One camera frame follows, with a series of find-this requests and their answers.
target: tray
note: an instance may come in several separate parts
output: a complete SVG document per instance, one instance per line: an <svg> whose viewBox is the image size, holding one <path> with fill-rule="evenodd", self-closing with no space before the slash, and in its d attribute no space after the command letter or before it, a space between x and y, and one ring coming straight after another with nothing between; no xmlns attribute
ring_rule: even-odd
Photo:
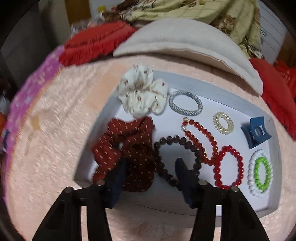
<svg viewBox="0 0 296 241"><path fill-rule="evenodd" d="M255 210L258 217L263 217L275 211L278 207L281 193L281 154L275 125L271 116L247 100L204 81L163 71L154 71L154 74L155 78L162 78L170 85L170 92L182 89L195 93L200 97L203 103L203 111L200 115L195 116L192 119L200 122L201 125L212 133L215 140L218 142L219 150L221 150L221 147L224 145L232 145L241 153L241 156L244 158L245 176L239 188ZM177 96L174 103L181 108L189 110L195 110L197 108L194 100L187 96ZM233 120L233 133L223 135L215 129L212 118L214 114L219 111L227 113ZM174 112L169 105L166 106L161 115L156 116L150 114L150 116L156 126L153 132L153 142L158 141L161 137L167 137L169 135L184 136L184 133L180 130L183 116ZM240 127L243 124L248 123L250 118L258 116L264 116L265 127L272 138L250 150ZM82 187L90 185L92 174L97 167L90 147L92 147L101 134L107 130L107 122L114 117L124 121L133 120L133 117L130 114L125 113L122 103L117 99L115 90L112 92L98 115L77 164L74 180ZM227 126L224 120L219 120L223 126ZM212 156L212 147L205 135L193 126L188 126L187 129L203 143L208 155ZM269 192L261 198L252 196L247 185L249 160L253 152L258 149L263 149L267 153L274 171L271 188ZM167 168L169 173L174 176L174 162L177 157L182 157L187 167L190 169L192 169L195 159L193 153L185 150L184 147L179 144L162 146L160 155L163 157L163 162L166 166L165 168ZM231 185L231 183L237 178L238 169L234 156L227 153L220 168L223 183ZM260 175L265 175L262 166L260 166ZM214 185L215 180L213 177L213 166L202 164L200 179L205 179ZM149 221L183 227L192 227L196 214L196 210L190 209L184 202L182 193L176 188L169 186L167 182L157 175L157 173L155 173L155 180L148 191L143 193L123 191L121 200L115 209L123 212L125 216L130 216L131 218L139 218L140 216L142 218L145 217L145 219L148 219ZM221 207L217 206L216 226L219 226L220 224Z"/></svg>

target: white cushion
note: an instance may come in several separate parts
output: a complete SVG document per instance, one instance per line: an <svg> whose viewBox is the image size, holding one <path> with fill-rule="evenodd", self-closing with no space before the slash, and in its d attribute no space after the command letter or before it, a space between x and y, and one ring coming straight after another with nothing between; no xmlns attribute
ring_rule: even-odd
<svg viewBox="0 0 296 241"><path fill-rule="evenodd" d="M159 52L237 74L262 95L262 80L239 46L220 30L196 20L168 18L154 21L119 45L113 56Z"/></svg>

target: white scrunchie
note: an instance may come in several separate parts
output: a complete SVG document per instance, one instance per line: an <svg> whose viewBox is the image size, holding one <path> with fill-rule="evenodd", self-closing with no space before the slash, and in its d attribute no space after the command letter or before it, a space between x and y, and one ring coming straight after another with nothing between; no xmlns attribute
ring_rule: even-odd
<svg viewBox="0 0 296 241"><path fill-rule="evenodd" d="M118 85L118 97L125 112L134 118L148 112L160 114L166 104L170 87L162 79L154 80L153 70L144 65L133 65Z"/></svg>

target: red pillow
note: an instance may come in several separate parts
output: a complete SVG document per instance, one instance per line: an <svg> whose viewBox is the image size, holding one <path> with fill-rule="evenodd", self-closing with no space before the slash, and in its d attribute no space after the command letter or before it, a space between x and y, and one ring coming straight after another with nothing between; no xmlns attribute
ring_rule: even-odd
<svg viewBox="0 0 296 241"><path fill-rule="evenodd" d="M285 127L296 139L296 105L290 89L281 74L266 60L250 59L263 81L262 98Z"/></svg>
<svg viewBox="0 0 296 241"><path fill-rule="evenodd" d="M65 51L59 57L64 66L84 64L100 55L113 52L135 31L123 21L105 23L82 31L65 43Z"/></svg>

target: white bracelet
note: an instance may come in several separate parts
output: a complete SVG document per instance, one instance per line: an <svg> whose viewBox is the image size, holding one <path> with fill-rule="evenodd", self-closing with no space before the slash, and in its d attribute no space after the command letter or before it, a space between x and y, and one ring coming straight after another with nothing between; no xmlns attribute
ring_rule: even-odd
<svg viewBox="0 0 296 241"><path fill-rule="evenodd" d="M221 123L219 122L219 118L223 118L224 120L226 120L226 122L228 124L228 128L224 128L221 125ZM224 112L218 112L218 113L216 113L214 115L214 117L213 117L213 123L214 123L214 126L217 128L217 130L220 131L224 135L228 135L228 134L230 134L230 133L233 132L233 128L234 128L233 121Z"/></svg>
<svg viewBox="0 0 296 241"><path fill-rule="evenodd" d="M269 164L270 167L270 183L267 187L267 189L265 190L259 190L258 187L256 186L256 183L254 182L254 167L255 167L255 163L256 160L260 157L264 157ZM267 156L265 154L265 152L262 149L259 149L257 151L255 151L250 159L250 164L249 164L249 171L248 171L248 185L249 185L249 190L250 193L255 196L255 197L262 197L266 192L269 191L271 183L272 183L272 178L273 178L273 170L272 170L272 164L270 163L270 161L267 159Z"/></svg>

